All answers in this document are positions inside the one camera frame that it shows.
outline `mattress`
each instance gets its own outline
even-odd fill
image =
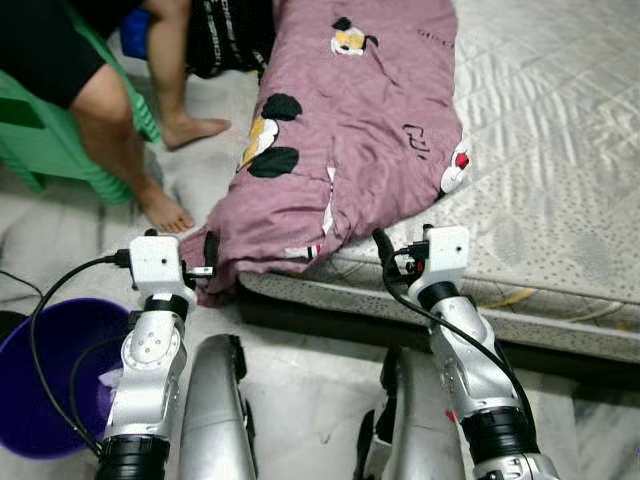
[[[635,0],[458,0],[462,188],[387,229],[465,225],[463,292],[500,338],[640,360],[640,9]],[[270,297],[409,322],[371,239],[304,278],[242,274]]]

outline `person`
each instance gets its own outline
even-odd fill
[[[185,57],[190,0],[70,0],[105,38],[134,8],[152,15],[148,58],[169,149],[217,135],[221,119],[195,119],[185,107]],[[0,69],[38,97],[68,109],[88,156],[121,178],[147,218],[162,230],[193,226],[144,169],[143,143],[116,71],[78,34],[64,0],[0,0]]]

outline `black shorts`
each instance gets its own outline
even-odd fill
[[[142,0],[71,0],[103,37]],[[0,0],[0,70],[33,94],[68,108],[104,60],[77,33],[64,0]]]

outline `wire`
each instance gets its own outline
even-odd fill
[[[42,300],[42,297],[44,296],[42,294],[42,290],[40,290],[38,287],[36,287],[33,283],[27,282],[26,280],[24,280],[24,279],[22,279],[20,277],[17,277],[12,273],[7,272],[6,270],[0,270],[0,274],[1,275],[5,275],[5,276],[15,280],[16,282],[20,282],[20,283],[26,285],[27,287],[31,287],[38,294],[38,296],[40,297],[40,300]]]
[[[532,437],[535,440],[536,426],[533,418],[533,412],[531,411],[531,404],[529,403],[529,399],[525,394],[522,384],[513,373],[513,370],[511,370],[511,367],[507,364],[506,359],[502,360],[500,357],[495,355],[493,352],[487,349],[484,345],[482,345],[476,339],[474,339],[473,337],[465,333],[463,330],[459,329],[455,325],[452,325],[451,323],[447,322],[443,318],[437,315],[434,315],[430,311],[410,302],[409,300],[406,300],[405,298],[402,297],[402,295],[400,295],[396,291],[393,283],[391,283],[391,276],[389,275],[389,270],[392,268],[392,262],[393,264],[395,264],[395,259],[397,256],[407,255],[408,253],[409,253],[408,248],[402,248],[400,250],[395,251],[392,256],[387,257],[387,260],[384,262],[384,265],[382,268],[382,281],[384,282],[384,286],[386,287],[386,289],[389,291],[389,293],[394,299],[396,299],[398,302],[400,302],[402,305],[404,305],[408,309],[413,310],[414,312],[419,313],[421,315],[424,315],[432,322],[437,323],[438,325],[441,325],[442,327],[452,331],[459,337],[469,342],[476,349],[478,349],[482,354],[484,354],[489,360],[495,363],[500,370],[502,370],[502,372],[507,376],[507,378],[509,378],[509,380],[513,384],[513,388],[515,389],[516,394],[518,395],[518,397],[520,398],[520,401],[522,402],[524,413],[525,413],[525,416],[527,417],[527,422],[529,423],[529,427],[531,428]]]
[[[80,413],[78,412],[78,404],[76,402],[76,390],[77,390],[76,377],[78,376],[80,365],[82,365],[82,362],[84,362],[85,359],[89,356],[89,354],[93,353],[95,350],[99,350],[100,348],[105,347],[111,343],[121,342],[125,338],[127,338],[126,335],[118,335],[117,337],[110,338],[108,340],[105,340],[104,342],[97,343],[85,349],[80,354],[80,356],[76,359],[75,363],[73,364],[73,368],[71,369],[71,374],[69,375],[69,405],[71,406],[71,415],[73,415],[73,419],[78,425],[78,428],[83,430],[84,433],[91,438],[94,438],[93,434],[89,431],[87,426],[84,424],[84,422],[80,418]]]
[[[38,323],[38,319],[40,318],[39,315],[44,309],[45,305],[49,302],[53,294],[57,290],[59,290],[60,287],[62,287],[62,285],[64,285],[71,277],[77,275],[81,271],[86,270],[87,268],[92,267],[94,265],[98,265],[101,263],[114,263],[114,262],[115,262],[114,255],[97,258],[95,260],[91,260],[90,262],[84,263],[79,267],[74,268],[69,273],[64,275],[60,280],[58,280],[53,285],[53,287],[49,289],[49,291],[42,297],[42,299],[34,309],[33,313],[31,314],[31,325],[29,329],[29,333],[30,333],[29,343],[31,347],[31,355],[33,357],[33,363],[36,369],[36,373],[38,374],[38,378],[40,380],[40,383],[42,384],[42,388],[44,388],[44,391],[47,394],[49,401],[51,402],[55,410],[58,412],[58,414],[62,417],[62,419],[87,444],[87,447],[89,447],[89,449],[98,458],[100,458],[100,453],[102,449],[100,443],[97,442],[91,435],[87,435],[85,431],[79,425],[77,425],[73,419],[69,417],[69,415],[62,408],[62,405],[60,405],[60,402],[58,401],[58,399],[56,399],[53,391],[51,390],[51,387],[49,386],[49,382],[47,382],[47,379],[44,375],[44,371],[42,370],[42,364],[40,363],[40,357],[38,356],[38,351],[36,349],[36,331],[37,331],[36,326]]]
[[[515,305],[516,303],[520,303],[522,300],[526,300],[527,298],[532,297],[536,293],[538,293],[538,290],[536,290],[535,288],[523,288],[515,295],[511,295],[510,297],[503,300],[498,300],[497,302],[485,303],[483,305],[480,305],[480,308],[510,307],[512,305]]]

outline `green plastic chair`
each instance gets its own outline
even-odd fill
[[[69,9],[76,30],[122,77],[131,100],[135,127],[151,142],[160,141],[146,101],[129,81],[106,42]],[[85,180],[105,203],[131,198],[129,188],[93,163],[84,151],[72,116],[40,100],[0,70],[0,159],[34,191],[44,191],[40,174]]]

